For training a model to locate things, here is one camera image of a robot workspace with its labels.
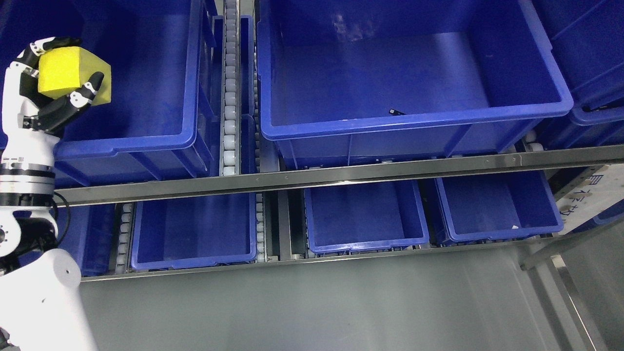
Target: robotic hand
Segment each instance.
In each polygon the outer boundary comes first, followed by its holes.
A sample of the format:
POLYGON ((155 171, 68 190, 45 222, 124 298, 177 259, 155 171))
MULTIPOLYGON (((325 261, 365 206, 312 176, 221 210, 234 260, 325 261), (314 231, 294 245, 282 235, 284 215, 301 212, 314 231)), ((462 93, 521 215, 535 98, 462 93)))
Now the robotic hand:
POLYGON ((2 128, 8 143, 0 166, 0 349, 97 350, 78 293, 80 269, 58 245, 54 196, 54 146, 65 126, 86 111, 104 74, 52 100, 37 91, 39 58, 80 39, 49 37, 31 43, 6 69, 2 128), (21 267, 20 255, 44 254, 21 267))

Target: metal shelf frame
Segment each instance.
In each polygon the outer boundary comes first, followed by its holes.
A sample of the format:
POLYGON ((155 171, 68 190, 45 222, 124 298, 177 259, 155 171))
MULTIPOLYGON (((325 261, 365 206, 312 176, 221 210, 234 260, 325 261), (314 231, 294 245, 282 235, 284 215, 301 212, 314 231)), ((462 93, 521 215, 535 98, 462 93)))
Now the metal shelf frame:
POLYGON ((70 205, 78 206, 617 163, 624 163, 624 145, 163 180, 58 192, 70 205))

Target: blue storage crate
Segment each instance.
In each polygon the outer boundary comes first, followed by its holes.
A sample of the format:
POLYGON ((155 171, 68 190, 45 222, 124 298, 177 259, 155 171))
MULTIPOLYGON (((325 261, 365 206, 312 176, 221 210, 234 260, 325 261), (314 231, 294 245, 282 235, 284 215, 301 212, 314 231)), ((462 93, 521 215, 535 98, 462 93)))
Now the blue storage crate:
POLYGON ((602 213, 596 215, 594 218, 581 224, 571 233, 585 232, 586 230, 600 227, 601 225, 612 223, 620 218, 624 217, 624 200, 617 202, 615 205, 602 211, 602 213))
POLYGON ((259 7, 261 131, 289 169, 502 152, 572 108, 528 0, 259 7))
MULTIPOLYGON (((243 173, 255 172, 255 123, 241 121, 243 173)), ((232 194, 139 202, 134 269, 184 269, 256 259, 256 195, 232 194)))
POLYGON ((429 243, 415 181, 307 188, 304 197, 308 240, 315 254, 429 243))
POLYGON ((538 141, 547 149, 624 143, 624 1, 534 3, 575 99, 568 116, 539 126, 538 141))
POLYGON ((72 122, 55 149, 58 187, 216 174, 218 103, 200 72, 212 66, 216 13, 202 0, 3 2, 3 67, 49 36, 79 36, 112 67, 112 102, 72 122))
POLYGON ((438 244, 558 232, 563 221, 542 171, 421 181, 438 244))
MULTIPOLYGON (((57 223, 61 233, 66 220, 67 211, 59 208, 57 223)), ((71 208, 69 230, 60 248, 69 252, 78 263, 82 275, 91 277, 108 272, 114 222, 115 205, 71 208)), ((19 261, 26 265, 40 256, 40 252, 30 252, 20 257, 19 261)))

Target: yellow sponge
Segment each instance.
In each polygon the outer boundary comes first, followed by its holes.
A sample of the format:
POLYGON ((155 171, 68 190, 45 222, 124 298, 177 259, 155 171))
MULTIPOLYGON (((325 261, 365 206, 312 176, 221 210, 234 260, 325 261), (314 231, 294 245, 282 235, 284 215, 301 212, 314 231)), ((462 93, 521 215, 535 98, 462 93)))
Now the yellow sponge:
POLYGON ((93 105, 107 104, 111 92, 110 64, 77 46, 60 47, 41 56, 38 90, 57 99, 79 88, 97 71, 104 73, 104 81, 93 105))

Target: black cable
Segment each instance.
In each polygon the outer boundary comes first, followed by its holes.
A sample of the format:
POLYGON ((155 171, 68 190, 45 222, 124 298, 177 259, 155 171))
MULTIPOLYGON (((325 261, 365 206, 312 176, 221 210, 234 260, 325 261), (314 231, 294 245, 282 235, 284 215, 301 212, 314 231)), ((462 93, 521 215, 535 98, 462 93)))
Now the black cable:
POLYGON ((54 195, 60 197, 61 200, 63 200, 63 204, 65 205, 65 208, 67 210, 67 220, 65 221, 65 230, 63 230, 63 234, 58 238, 57 244, 56 244, 56 246, 59 247, 61 246, 61 242, 63 242, 63 240, 65 239, 65 235, 67 235, 67 231, 69 230, 69 222, 72 220, 72 214, 71 214, 71 210, 69 209, 69 202, 67 201, 67 199, 56 191, 54 192, 54 195))
POLYGON ((52 201, 52 210, 54 210, 52 217, 54 220, 57 220, 59 218, 59 206, 56 204, 56 201, 52 201))

